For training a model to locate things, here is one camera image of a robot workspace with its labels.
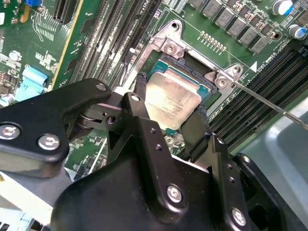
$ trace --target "ram slot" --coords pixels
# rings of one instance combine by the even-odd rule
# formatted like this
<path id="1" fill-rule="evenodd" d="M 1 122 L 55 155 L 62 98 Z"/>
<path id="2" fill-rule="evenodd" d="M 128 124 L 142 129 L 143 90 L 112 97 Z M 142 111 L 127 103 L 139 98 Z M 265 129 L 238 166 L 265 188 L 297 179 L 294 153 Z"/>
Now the ram slot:
<path id="1" fill-rule="evenodd" d="M 73 72 L 73 77 L 70 82 L 74 83 L 84 79 L 85 73 L 90 65 L 95 48 L 100 41 L 106 26 L 108 25 L 109 19 L 112 16 L 117 1 L 104 0 L 102 1 L 99 9 L 98 16 L 95 19 L 95 23 L 92 27 L 92 31 L 89 32 L 87 38 L 86 47 L 82 53 L 82 56 L 78 62 L 77 67 Z"/>

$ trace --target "black ram slot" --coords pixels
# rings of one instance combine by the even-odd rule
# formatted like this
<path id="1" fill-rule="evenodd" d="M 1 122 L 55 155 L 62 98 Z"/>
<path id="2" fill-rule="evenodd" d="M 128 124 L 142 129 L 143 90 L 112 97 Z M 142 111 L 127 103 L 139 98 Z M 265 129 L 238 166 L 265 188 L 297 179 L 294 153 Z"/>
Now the black ram slot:
<path id="1" fill-rule="evenodd" d="M 261 71 L 248 87 L 284 108 L 308 89 L 308 60 L 286 47 Z M 245 92 L 211 122 L 214 133 L 226 141 L 230 151 L 266 127 L 277 112 Z"/>
<path id="2" fill-rule="evenodd" d="M 58 0 L 53 19 L 61 24 L 68 24 L 74 15 L 77 0 Z"/>

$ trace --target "surface mount component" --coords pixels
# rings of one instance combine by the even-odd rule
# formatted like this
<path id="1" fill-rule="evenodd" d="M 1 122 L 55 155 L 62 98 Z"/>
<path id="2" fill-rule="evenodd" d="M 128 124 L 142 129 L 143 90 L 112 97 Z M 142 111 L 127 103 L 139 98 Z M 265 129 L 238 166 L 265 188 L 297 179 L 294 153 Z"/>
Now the surface mount component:
<path id="1" fill-rule="evenodd" d="M 298 18 L 297 22 L 302 26 L 308 24 L 308 9 L 302 13 L 302 15 Z"/>
<path id="2" fill-rule="evenodd" d="M 233 36 L 238 36 L 239 33 L 244 29 L 246 23 L 241 18 L 237 18 L 232 26 L 229 28 L 228 33 Z"/>
<path id="3" fill-rule="evenodd" d="M 259 38 L 259 40 L 252 46 L 251 50 L 254 52 L 254 53 L 260 53 L 265 47 L 266 45 L 268 45 L 269 41 L 264 38 L 264 37 L 261 37 Z"/>
<path id="4" fill-rule="evenodd" d="M 241 16 L 242 18 L 244 18 L 245 15 L 246 15 L 248 12 L 250 12 L 250 11 L 251 11 L 251 9 L 250 9 L 248 6 L 244 5 L 243 8 L 241 9 L 241 11 L 239 12 L 239 16 Z"/>
<path id="5" fill-rule="evenodd" d="M 234 16 L 234 13 L 228 8 L 226 8 L 216 20 L 216 24 L 222 28 L 225 28 L 228 25 L 228 23 L 231 21 L 233 16 Z"/>
<path id="6" fill-rule="evenodd" d="M 244 44 L 244 45 L 249 45 L 254 38 L 257 36 L 257 32 L 250 27 L 244 34 L 243 36 L 239 39 L 239 41 Z"/>
<path id="7" fill-rule="evenodd" d="M 212 18 L 221 8 L 222 3 L 218 0 L 210 0 L 210 2 L 203 9 L 202 13 L 208 17 Z"/>
<path id="8" fill-rule="evenodd" d="M 198 8 L 202 5 L 203 1 L 204 1 L 204 0 L 189 0 L 188 3 L 189 3 L 192 7 L 198 9 Z"/>

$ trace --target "metal screw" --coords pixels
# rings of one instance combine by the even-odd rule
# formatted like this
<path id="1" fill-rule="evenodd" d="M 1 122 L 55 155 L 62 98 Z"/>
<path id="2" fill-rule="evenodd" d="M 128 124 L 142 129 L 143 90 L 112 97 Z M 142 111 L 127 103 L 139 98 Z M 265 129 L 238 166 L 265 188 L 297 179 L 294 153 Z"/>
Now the metal screw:
<path id="1" fill-rule="evenodd" d="M 60 140 L 55 135 L 46 134 L 39 138 L 38 145 L 44 150 L 56 150 L 60 146 Z"/>
<path id="2" fill-rule="evenodd" d="M 139 97 L 137 95 L 131 95 L 131 98 L 134 100 L 134 101 L 140 101 Z"/>
<path id="3" fill-rule="evenodd" d="M 173 43 L 168 43 L 166 44 L 164 50 L 167 54 L 174 55 L 177 52 L 177 47 Z"/>
<path id="4" fill-rule="evenodd" d="M 167 187 L 167 194 L 170 200 L 174 203 L 179 203 L 182 201 L 182 193 L 180 189 L 174 185 L 169 185 Z"/>
<path id="5" fill-rule="evenodd" d="M 43 6 L 39 6 L 37 9 L 38 9 L 38 11 L 41 12 L 41 13 L 44 12 L 44 10 L 45 10 L 45 8 L 44 8 Z"/>
<path id="6" fill-rule="evenodd" d="M 250 163 L 250 159 L 245 155 L 243 155 L 243 160 L 247 163 Z"/>
<path id="7" fill-rule="evenodd" d="M 238 210 L 237 208 L 232 209 L 232 215 L 236 223 L 238 223 L 240 226 L 246 225 L 246 219 L 244 215 Z"/>
<path id="8" fill-rule="evenodd" d="M 11 124 L 4 124 L 0 126 L 0 139 L 13 140 L 20 135 L 18 127 Z"/>
<path id="9" fill-rule="evenodd" d="M 174 138 L 171 137 L 171 136 L 166 136 L 166 137 L 165 137 L 165 141 L 166 141 L 166 143 L 167 143 L 168 146 L 174 144 Z"/>
<path id="10" fill-rule="evenodd" d="M 97 87 L 99 90 L 106 90 L 106 87 L 105 87 L 103 84 L 97 84 L 96 87 Z"/>
<path id="11" fill-rule="evenodd" d="M 226 85 L 226 81 L 225 81 L 225 80 L 220 80 L 220 81 L 218 82 L 218 85 L 219 85 L 220 87 L 224 87 L 224 86 Z"/>
<path id="12" fill-rule="evenodd" d="M 233 68 L 233 71 L 232 71 L 232 72 L 233 72 L 234 74 L 238 74 L 238 73 L 241 72 L 241 69 L 240 69 L 240 67 L 236 66 L 236 67 Z"/>

